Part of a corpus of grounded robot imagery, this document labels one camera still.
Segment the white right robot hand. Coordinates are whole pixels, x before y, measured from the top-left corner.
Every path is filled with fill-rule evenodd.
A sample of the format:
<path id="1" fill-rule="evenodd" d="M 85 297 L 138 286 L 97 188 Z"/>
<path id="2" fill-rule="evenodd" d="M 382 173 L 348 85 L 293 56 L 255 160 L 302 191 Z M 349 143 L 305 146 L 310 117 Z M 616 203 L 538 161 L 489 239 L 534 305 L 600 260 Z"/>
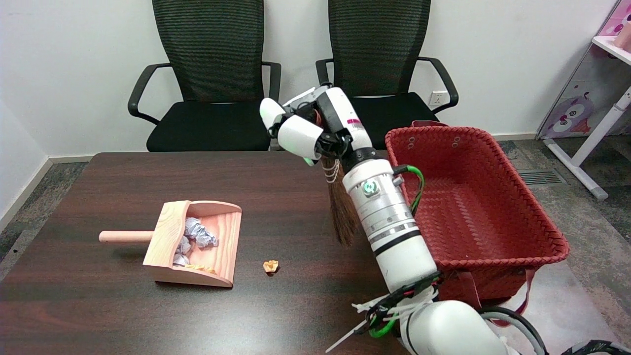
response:
<path id="1" fill-rule="evenodd" d="M 310 88 L 283 105 L 265 98 L 259 113 L 270 139 L 313 163 L 322 157 L 338 159 L 348 173 L 378 159 L 350 100 L 331 83 Z"/>

